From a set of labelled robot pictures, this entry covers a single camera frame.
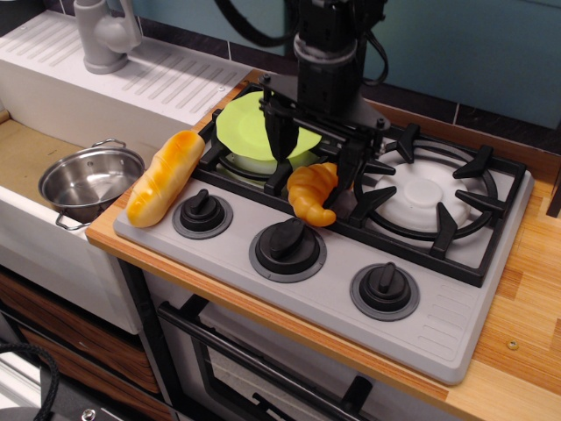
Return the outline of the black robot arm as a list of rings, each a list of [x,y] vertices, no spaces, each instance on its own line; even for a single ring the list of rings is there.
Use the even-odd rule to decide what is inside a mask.
[[[232,2],[217,2],[230,25],[252,43],[293,44],[297,75],[259,78],[270,149],[278,162],[284,161],[302,128],[341,141],[336,192],[351,187],[390,126],[360,92],[366,48],[380,47],[373,27],[383,20],[384,6],[382,1],[288,1],[290,29],[272,37],[255,28]]]

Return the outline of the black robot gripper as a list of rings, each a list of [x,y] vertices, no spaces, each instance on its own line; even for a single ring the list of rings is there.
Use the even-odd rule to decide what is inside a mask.
[[[295,44],[298,74],[263,74],[260,109],[276,161],[284,161],[297,145],[299,130],[340,139],[387,130],[387,118],[360,93],[366,44],[353,43],[336,53]],[[350,139],[337,161],[336,189],[349,189],[370,159],[380,154],[378,138]]]

